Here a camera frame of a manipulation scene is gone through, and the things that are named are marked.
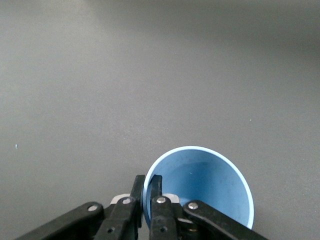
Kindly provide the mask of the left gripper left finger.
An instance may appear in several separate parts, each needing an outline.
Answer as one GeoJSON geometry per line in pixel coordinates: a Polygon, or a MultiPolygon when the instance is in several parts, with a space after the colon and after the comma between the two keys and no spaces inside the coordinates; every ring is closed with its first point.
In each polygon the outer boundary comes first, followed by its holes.
{"type": "Polygon", "coordinates": [[[106,208],[84,203],[19,236],[18,240],[136,240],[142,226],[145,176],[137,175],[131,192],[113,197],[106,208]]]}

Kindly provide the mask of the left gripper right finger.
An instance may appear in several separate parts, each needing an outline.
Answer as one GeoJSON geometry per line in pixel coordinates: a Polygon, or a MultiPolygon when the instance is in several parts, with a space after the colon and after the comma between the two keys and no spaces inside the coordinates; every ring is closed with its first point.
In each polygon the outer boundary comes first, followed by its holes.
{"type": "Polygon", "coordinates": [[[264,240],[247,228],[200,200],[183,206],[176,195],[162,193],[162,176],[150,181],[151,240],[264,240]]]}

